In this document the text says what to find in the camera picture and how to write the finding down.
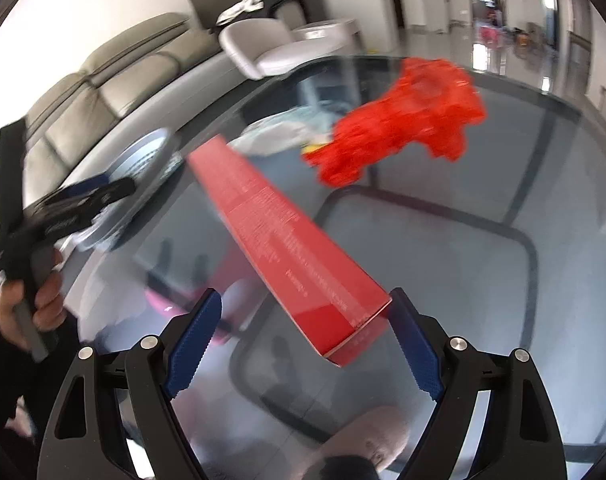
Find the person's left hand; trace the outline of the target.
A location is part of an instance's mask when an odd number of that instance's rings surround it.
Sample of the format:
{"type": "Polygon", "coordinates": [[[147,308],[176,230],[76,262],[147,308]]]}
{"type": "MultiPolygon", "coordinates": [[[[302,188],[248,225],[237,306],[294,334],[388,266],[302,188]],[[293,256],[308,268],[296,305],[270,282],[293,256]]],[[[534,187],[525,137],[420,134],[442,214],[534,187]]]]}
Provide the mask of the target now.
{"type": "Polygon", "coordinates": [[[56,329],[66,318],[62,278],[56,270],[61,262],[56,248],[39,248],[14,259],[0,285],[0,334],[36,362],[56,348],[56,329]]]}

